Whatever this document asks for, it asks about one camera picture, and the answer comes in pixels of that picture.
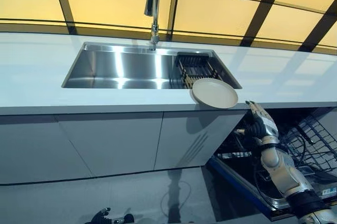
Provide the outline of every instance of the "sink basin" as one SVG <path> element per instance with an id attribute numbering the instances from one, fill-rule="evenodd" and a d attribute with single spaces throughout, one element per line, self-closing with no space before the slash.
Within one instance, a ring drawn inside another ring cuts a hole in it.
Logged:
<path id="1" fill-rule="evenodd" d="M 84 43 L 63 88 L 182 89 L 187 88 L 176 66 L 177 53 L 207 54 L 223 81 L 233 88 L 240 84 L 212 50 L 125 47 Z"/>

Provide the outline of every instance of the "white cabinet door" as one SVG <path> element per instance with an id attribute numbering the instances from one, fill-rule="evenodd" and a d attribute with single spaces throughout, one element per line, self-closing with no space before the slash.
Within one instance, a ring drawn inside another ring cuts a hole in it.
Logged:
<path id="1" fill-rule="evenodd" d="M 205 165 L 245 112 L 165 112 L 155 169 Z"/>
<path id="2" fill-rule="evenodd" d="M 0 184 L 90 176 L 53 116 L 0 116 Z"/>
<path id="3" fill-rule="evenodd" d="M 59 122 L 95 176 L 153 170 L 162 113 L 60 115 Z"/>

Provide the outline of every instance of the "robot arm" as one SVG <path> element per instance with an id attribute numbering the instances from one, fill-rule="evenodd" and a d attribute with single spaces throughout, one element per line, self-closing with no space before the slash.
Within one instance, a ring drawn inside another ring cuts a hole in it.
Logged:
<path id="1" fill-rule="evenodd" d="M 248 134 L 259 139 L 258 144 L 262 150 L 261 164 L 291 206 L 299 223 L 337 223 L 334 213 L 295 168 L 294 161 L 280 145 L 279 133 L 271 116 L 259 104 L 252 101 L 246 103 L 250 106 L 255 120 Z"/>

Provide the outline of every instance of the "plate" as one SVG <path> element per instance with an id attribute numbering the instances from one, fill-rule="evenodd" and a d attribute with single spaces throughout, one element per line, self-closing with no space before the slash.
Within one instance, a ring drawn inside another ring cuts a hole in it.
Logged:
<path id="1" fill-rule="evenodd" d="M 237 103 L 236 91 L 229 84 L 214 78 L 202 78 L 192 86 L 193 96 L 211 107 L 230 108 Z"/>

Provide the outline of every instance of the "dishwasher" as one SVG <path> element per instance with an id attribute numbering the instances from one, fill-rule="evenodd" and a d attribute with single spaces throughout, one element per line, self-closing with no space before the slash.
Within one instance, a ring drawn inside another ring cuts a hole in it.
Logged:
<path id="1" fill-rule="evenodd" d="M 318 118 L 327 108 L 266 109 L 274 119 L 281 145 L 294 160 L 314 190 L 328 205 L 337 204 L 337 140 Z M 247 113 L 235 129 L 251 125 Z M 260 165 L 254 141 L 233 130 L 223 141 L 207 165 L 243 193 L 271 221 L 292 216 L 289 204 Z"/>

